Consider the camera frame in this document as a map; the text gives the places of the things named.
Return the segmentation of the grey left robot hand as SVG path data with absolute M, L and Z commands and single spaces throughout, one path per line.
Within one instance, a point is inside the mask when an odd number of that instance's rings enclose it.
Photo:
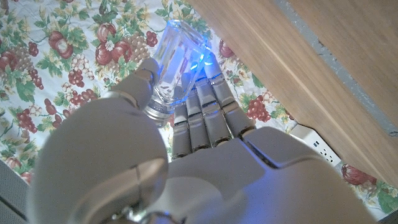
M 219 91 L 181 108 L 169 161 L 143 111 L 159 66 L 153 58 L 102 98 L 77 109 L 47 139 L 27 199 L 30 223 L 374 223 L 373 216 L 311 147 L 256 128 Z

